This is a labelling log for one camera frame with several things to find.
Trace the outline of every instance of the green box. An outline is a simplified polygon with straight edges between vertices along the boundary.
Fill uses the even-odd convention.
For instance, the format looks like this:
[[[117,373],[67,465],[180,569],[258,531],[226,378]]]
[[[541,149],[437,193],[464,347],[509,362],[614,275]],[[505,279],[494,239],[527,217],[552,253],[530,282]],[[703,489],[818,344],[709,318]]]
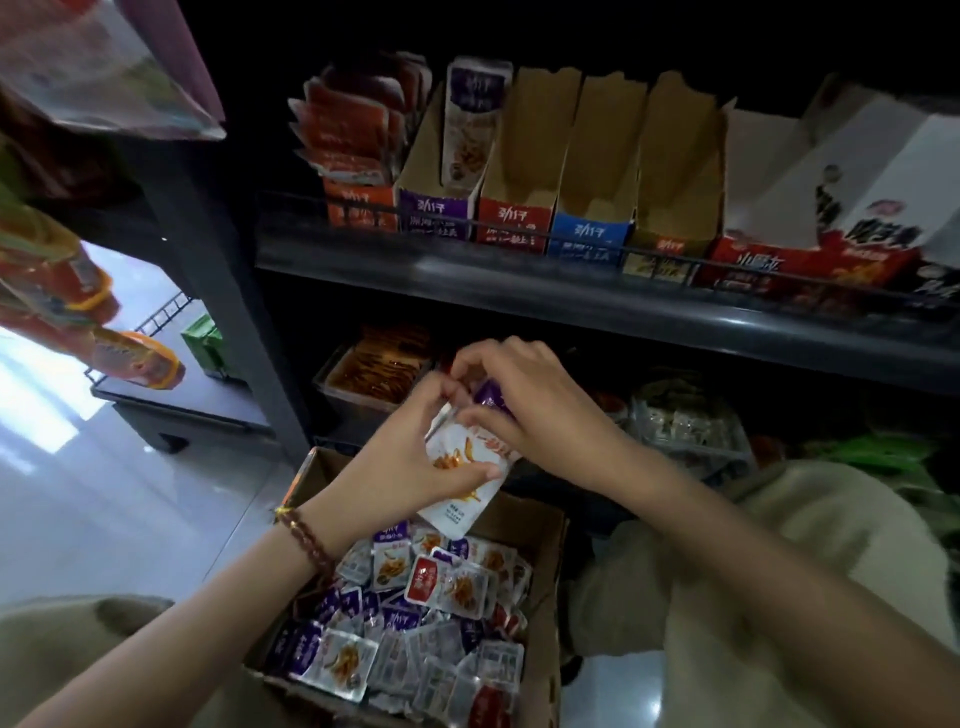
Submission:
[[[180,333],[190,353],[193,354],[207,376],[221,376],[220,357],[205,342],[210,332],[216,329],[213,319],[210,318],[208,313],[205,313]]]
[[[213,327],[213,330],[208,333],[204,339],[204,344],[207,349],[213,354],[213,356],[220,362],[220,371],[229,376],[231,379],[241,379],[243,380],[243,375],[241,375],[236,367],[230,364],[229,357],[227,356],[227,351],[224,345],[224,335],[220,333],[220,330],[216,327]]]

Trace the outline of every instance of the hand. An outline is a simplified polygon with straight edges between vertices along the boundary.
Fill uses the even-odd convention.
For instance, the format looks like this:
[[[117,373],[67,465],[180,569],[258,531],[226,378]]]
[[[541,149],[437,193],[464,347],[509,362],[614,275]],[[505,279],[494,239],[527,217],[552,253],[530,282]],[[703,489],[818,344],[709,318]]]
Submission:
[[[541,341],[515,336],[461,349],[450,375],[465,383],[491,376],[516,421],[489,407],[458,414],[480,425],[544,470],[597,492],[608,492],[638,445],[607,417]]]
[[[472,402],[463,384],[451,377],[439,372],[425,376],[343,472],[304,505],[307,519],[311,513],[336,512],[338,535],[336,543],[324,544],[329,550],[345,550],[425,506],[462,496],[501,475],[493,463],[433,467],[423,438],[448,401],[456,406]],[[324,530],[331,533],[326,524]]]

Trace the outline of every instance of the shiny floor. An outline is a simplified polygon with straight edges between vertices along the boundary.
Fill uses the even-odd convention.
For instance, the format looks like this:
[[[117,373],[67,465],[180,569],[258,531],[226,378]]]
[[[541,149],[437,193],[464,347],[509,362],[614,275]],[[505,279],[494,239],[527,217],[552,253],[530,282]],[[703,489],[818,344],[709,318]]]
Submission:
[[[134,328],[176,293],[155,266],[91,255]],[[89,394],[84,367],[0,329],[0,603],[34,596],[143,594],[182,599],[269,527],[294,469],[192,444],[147,446]],[[563,726],[652,726],[659,653],[587,660],[564,690]]]

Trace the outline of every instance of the metal upright post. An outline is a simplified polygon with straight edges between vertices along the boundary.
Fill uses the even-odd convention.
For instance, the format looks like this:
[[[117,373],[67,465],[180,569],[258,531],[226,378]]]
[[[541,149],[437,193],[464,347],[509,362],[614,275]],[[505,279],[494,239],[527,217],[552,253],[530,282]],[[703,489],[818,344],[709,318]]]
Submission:
[[[118,140],[193,295],[223,332],[287,457],[299,463],[312,445],[309,414],[254,277],[252,230],[230,211],[220,146]]]

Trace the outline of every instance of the bracelet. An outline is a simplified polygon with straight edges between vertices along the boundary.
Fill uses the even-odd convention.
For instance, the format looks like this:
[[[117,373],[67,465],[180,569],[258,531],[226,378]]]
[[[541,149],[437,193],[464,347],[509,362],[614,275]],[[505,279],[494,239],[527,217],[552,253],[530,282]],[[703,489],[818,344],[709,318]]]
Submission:
[[[336,568],[336,562],[327,555],[324,547],[317,541],[310,526],[303,520],[300,511],[296,508],[281,506],[275,511],[278,521],[290,529],[290,533],[297,539],[300,548],[306,553],[310,563],[313,564],[321,580],[329,579],[333,576],[333,570]]]

